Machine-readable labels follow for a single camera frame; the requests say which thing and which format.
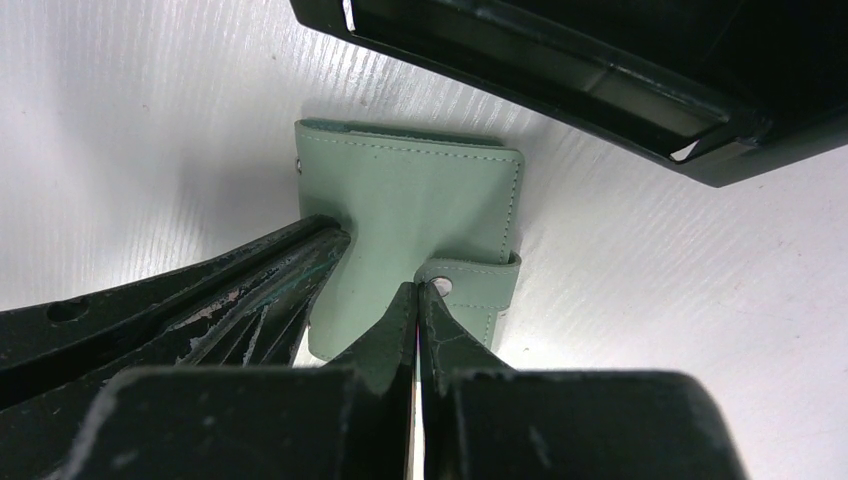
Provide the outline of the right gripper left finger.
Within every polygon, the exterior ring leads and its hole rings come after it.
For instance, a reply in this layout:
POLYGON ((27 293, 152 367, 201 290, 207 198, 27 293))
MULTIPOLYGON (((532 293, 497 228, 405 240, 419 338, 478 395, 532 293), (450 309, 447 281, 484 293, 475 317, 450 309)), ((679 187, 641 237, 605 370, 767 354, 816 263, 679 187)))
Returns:
POLYGON ((143 367, 98 394, 64 479, 404 479, 417 289, 319 368, 143 367))

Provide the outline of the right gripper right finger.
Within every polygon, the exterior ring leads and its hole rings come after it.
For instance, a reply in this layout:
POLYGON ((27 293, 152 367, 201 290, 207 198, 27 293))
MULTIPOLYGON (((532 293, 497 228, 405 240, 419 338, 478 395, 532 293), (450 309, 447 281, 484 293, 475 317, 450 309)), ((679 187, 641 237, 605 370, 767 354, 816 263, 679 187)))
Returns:
POLYGON ((656 370, 517 370, 418 288, 428 479, 742 479, 719 408, 656 370))

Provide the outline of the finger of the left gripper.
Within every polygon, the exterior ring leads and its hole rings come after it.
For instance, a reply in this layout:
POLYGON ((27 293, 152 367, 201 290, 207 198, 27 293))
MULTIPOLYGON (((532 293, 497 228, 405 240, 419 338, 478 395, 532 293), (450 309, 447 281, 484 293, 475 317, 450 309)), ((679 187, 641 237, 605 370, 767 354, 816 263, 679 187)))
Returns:
POLYGON ((1 407, 2 477, 59 477, 90 404, 124 370, 262 361, 349 242, 341 229, 325 231, 282 259, 230 282, 211 299, 189 307, 140 347, 73 382, 10 408, 1 407))
POLYGON ((77 297, 1 314, 1 407, 21 404, 150 341, 177 316, 325 231, 313 215, 211 259, 77 297))

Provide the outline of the green leather card holder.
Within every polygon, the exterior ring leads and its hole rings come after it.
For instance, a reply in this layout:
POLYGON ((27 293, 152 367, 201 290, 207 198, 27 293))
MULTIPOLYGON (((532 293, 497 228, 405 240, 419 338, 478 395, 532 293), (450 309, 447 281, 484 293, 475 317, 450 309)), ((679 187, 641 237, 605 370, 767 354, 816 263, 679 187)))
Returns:
POLYGON ((498 139, 302 119, 298 200, 351 242, 309 311, 310 353, 330 360, 372 327, 404 282, 434 282, 484 345, 521 266, 517 216, 525 160, 498 139))

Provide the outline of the black plastic bin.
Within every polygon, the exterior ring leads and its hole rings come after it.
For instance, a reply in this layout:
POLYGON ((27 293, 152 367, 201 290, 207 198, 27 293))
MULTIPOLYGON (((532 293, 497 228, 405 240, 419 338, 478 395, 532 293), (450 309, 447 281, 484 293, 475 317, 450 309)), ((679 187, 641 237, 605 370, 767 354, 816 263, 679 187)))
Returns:
POLYGON ((723 187, 847 142, 843 1, 295 1, 298 22, 723 187))

